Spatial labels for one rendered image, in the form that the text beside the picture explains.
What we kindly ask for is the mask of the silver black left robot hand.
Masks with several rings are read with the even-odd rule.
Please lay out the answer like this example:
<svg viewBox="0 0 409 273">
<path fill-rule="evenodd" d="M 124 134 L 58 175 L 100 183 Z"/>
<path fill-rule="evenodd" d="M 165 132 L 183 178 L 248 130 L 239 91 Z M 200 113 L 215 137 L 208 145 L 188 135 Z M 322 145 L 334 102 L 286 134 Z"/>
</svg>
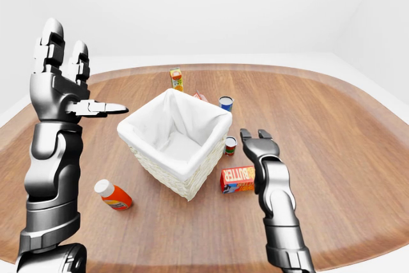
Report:
<svg viewBox="0 0 409 273">
<path fill-rule="evenodd" d="M 88 47 L 77 41 L 66 70 L 62 71 L 65 51 L 61 23 L 49 18 L 35 48 L 35 68 L 30 78 L 31 103 L 40 121 L 78 123 L 82 117 L 106 117 L 123 114 L 121 104 L 97 102 L 89 98 Z"/>
</svg>

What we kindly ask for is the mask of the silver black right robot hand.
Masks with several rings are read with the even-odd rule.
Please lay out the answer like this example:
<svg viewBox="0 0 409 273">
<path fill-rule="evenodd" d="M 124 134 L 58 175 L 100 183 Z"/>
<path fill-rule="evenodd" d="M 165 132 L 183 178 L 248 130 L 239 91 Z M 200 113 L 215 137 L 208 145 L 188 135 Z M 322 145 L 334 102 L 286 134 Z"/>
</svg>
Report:
<svg viewBox="0 0 409 273">
<path fill-rule="evenodd" d="M 270 133 L 264 129 L 258 130 L 258 138 L 253 138 L 247 129 L 240 129 L 240 138 L 243 144 L 243 151 L 246 156 L 256 162 L 264 155 L 273 155 L 278 157 L 280 149 L 278 144 L 273 140 Z"/>
</svg>

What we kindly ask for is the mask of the red butter box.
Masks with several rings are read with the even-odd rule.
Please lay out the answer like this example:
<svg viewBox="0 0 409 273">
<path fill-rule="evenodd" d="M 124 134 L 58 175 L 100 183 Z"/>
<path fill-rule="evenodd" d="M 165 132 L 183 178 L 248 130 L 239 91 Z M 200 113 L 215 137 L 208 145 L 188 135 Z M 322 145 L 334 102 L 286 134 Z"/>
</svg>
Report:
<svg viewBox="0 0 409 273">
<path fill-rule="evenodd" d="M 254 166 L 223 169 L 220 175 L 221 191 L 223 194 L 253 191 L 254 179 Z"/>
</svg>

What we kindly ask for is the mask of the white wicker basket with liner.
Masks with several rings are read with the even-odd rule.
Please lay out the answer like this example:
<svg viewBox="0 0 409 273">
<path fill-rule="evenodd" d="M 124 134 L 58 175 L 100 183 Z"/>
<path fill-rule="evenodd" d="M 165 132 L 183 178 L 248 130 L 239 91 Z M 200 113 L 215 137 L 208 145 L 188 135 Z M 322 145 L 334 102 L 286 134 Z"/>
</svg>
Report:
<svg viewBox="0 0 409 273">
<path fill-rule="evenodd" d="M 191 200 L 224 154 L 232 114 L 168 89 L 122 120 L 118 135 L 142 167 Z"/>
</svg>

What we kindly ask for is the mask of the red green tin can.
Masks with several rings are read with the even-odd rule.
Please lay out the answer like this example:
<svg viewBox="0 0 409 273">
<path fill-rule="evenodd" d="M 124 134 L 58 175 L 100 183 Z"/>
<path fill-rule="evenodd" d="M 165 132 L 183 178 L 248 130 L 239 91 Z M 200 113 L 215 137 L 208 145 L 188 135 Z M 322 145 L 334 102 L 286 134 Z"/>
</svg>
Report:
<svg viewBox="0 0 409 273">
<path fill-rule="evenodd" d="M 235 153 L 236 146 L 237 146 L 236 138 L 233 136 L 228 136 L 225 142 L 224 154 L 232 156 Z"/>
</svg>

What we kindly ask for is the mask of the blue tin can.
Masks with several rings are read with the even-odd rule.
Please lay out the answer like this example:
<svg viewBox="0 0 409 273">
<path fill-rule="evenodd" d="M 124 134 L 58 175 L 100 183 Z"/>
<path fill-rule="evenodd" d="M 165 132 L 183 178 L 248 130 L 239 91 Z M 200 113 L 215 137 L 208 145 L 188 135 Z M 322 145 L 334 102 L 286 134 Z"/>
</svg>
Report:
<svg viewBox="0 0 409 273">
<path fill-rule="evenodd" d="M 234 99 L 229 96 L 222 96 L 219 98 L 219 107 L 231 112 Z"/>
</svg>

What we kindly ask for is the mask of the yellow orange juice carton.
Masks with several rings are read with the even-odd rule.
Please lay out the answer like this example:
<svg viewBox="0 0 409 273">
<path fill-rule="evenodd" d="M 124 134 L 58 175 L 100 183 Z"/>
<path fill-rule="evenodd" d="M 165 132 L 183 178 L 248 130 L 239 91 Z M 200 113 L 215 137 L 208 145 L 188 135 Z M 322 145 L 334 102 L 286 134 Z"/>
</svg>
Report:
<svg viewBox="0 0 409 273">
<path fill-rule="evenodd" d="M 172 87 L 175 90 L 183 92 L 183 78 L 179 67 L 169 70 L 169 75 L 172 82 Z"/>
</svg>

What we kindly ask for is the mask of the orange bottle with white cap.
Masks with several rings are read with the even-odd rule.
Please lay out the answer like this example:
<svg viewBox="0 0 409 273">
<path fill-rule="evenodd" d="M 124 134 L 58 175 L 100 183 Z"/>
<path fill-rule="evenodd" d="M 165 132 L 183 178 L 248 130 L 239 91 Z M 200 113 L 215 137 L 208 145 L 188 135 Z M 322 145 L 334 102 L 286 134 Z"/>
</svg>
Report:
<svg viewBox="0 0 409 273">
<path fill-rule="evenodd" d="M 126 210 L 132 205 L 132 198 L 107 179 L 99 180 L 94 186 L 94 191 L 114 210 Z"/>
</svg>

